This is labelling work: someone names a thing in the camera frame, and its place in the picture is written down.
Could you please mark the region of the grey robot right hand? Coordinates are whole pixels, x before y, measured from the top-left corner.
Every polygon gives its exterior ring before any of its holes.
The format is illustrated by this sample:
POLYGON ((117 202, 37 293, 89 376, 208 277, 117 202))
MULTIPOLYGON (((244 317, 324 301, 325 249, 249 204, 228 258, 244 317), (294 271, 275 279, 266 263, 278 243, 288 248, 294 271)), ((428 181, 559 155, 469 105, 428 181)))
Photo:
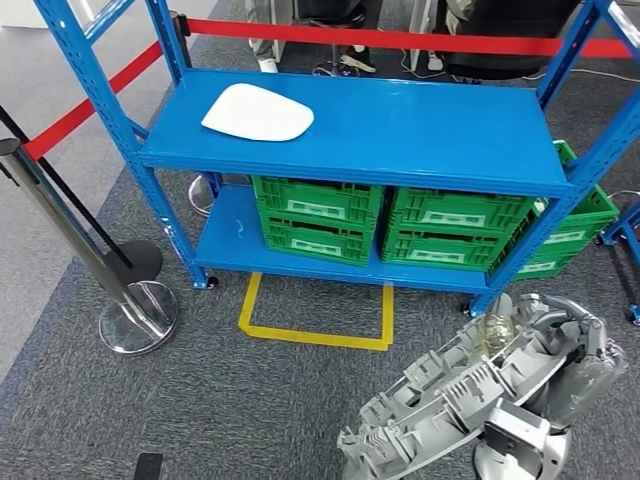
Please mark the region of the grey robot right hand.
POLYGON ((542 294, 540 301, 549 311, 534 321, 534 328, 575 323, 578 329, 577 345, 546 384, 540 405, 553 430, 568 428, 627 371, 625 351, 608 336, 605 320, 566 297, 542 294))

